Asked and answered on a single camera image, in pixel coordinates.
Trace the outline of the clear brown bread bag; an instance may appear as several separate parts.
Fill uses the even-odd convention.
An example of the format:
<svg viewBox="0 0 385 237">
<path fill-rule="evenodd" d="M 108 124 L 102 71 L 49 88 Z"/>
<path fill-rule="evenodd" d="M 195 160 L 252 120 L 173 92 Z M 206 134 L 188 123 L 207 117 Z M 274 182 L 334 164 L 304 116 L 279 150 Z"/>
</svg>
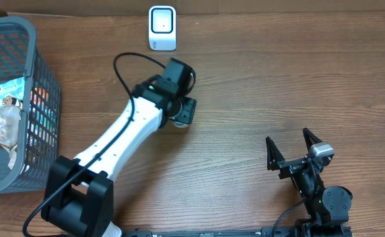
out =
<svg viewBox="0 0 385 237">
<path fill-rule="evenodd" d="M 16 163 L 21 109 L 22 102 L 11 95 L 0 101 L 0 147 L 9 154 L 7 166 L 10 170 Z"/>
</svg>

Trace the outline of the green lid white jar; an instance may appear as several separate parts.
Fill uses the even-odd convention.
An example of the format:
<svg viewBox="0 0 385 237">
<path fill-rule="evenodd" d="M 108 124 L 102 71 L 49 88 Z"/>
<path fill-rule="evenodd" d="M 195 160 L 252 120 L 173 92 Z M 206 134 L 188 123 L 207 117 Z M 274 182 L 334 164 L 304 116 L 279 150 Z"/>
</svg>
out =
<svg viewBox="0 0 385 237">
<path fill-rule="evenodd" d="M 175 125 L 175 127 L 178 127 L 178 128 L 187 128 L 189 126 L 189 124 L 186 124 L 183 122 L 178 122 L 175 120 L 172 123 L 173 123 L 173 125 Z"/>
</svg>

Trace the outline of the small teal white packet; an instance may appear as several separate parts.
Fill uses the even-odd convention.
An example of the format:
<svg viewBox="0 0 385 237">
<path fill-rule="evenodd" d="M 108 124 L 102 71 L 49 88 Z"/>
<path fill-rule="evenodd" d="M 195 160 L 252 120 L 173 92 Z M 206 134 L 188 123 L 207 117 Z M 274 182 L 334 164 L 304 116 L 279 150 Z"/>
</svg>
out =
<svg viewBox="0 0 385 237">
<path fill-rule="evenodd" d="M 57 131 L 51 122 L 39 112 L 36 113 L 36 123 L 30 125 L 30 131 L 52 147 L 55 145 Z"/>
</svg>

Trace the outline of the orange snack packet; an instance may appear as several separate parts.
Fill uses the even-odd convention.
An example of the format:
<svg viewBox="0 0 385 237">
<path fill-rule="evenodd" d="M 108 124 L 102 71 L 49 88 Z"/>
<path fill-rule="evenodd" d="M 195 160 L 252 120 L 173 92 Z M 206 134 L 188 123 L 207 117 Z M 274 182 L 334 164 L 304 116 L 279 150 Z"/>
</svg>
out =
<svg viewBox="0 0 385 237">
<path fill-rule="evenodd" d="M 31 102 L 42 111 L 48 111 L 49 106 L 49 94 L 43 88 L 34 88 L 34 91 L 30 93 Z"/>
</svg>

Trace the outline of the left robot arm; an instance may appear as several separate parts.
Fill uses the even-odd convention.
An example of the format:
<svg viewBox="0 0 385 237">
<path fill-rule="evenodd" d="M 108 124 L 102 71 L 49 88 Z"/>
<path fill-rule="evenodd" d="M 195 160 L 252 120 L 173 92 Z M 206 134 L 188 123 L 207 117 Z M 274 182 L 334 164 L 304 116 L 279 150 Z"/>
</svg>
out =
<svg viewBox="0 0 385 237">
<path fill-rule="evenodd" d="M 114 183 L 137 148 L 168 121 L 192 123 L 197 101 L 189 97 L 193 68 L 171 58 L 162 74 L 128 91 L 129 102 L 91 146 L 49 170 L 44 201 L 36 209 L 63 236 L 122 236 L 113 222 Z"/>
</svg>

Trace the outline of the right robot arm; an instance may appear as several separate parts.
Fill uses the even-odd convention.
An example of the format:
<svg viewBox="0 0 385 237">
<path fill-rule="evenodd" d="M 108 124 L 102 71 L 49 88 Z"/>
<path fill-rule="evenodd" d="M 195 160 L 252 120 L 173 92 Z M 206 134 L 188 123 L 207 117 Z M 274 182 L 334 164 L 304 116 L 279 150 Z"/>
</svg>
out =
<svg viewBox="0 0 385 237">
<path fill-rule="evenodd" d="M 263 227 L 263 236 L 352 236 L 349 221 L 353 194 L 343 186 L 326 187 L 320 173 L 334 156 L 333 147 L 316 137 L 308 128 L 303 129 L 307 154 L 287 161 L 274 141 L 266 137 L 267 169 L 278 171 L 280 179 L 289 178 L 298 191 L 301 201 L 287 209 L 272 227 Z M 305 206 L 308 217 L 298 219 L 293 226 L 279 226 L 281 220 L 300 205 Z"/>
</svg>

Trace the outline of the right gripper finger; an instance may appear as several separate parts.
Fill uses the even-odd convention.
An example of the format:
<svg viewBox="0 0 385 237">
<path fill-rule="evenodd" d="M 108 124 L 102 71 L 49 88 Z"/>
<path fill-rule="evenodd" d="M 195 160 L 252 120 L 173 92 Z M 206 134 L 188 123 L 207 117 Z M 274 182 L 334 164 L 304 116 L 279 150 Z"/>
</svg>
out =
<svg viewBox="0 0 385 237">
<path fill-rule="evenodd" d="M 305 139 L 307 150 L 310 150 L 311 146 L 314 144 L 322 143 L 322 140 L 316 137 L 308 128 L 303 129 L 303 137 Z"/>
<path fill-rule="evenodd" d="M 267 136 L 266 137 L 266 147 L 267 147 L 267 169 L 269 171 L 278 170 L 281 164 L 285 163 L 285 158 L 278 150 L 274 141 Z"/>
</svg>

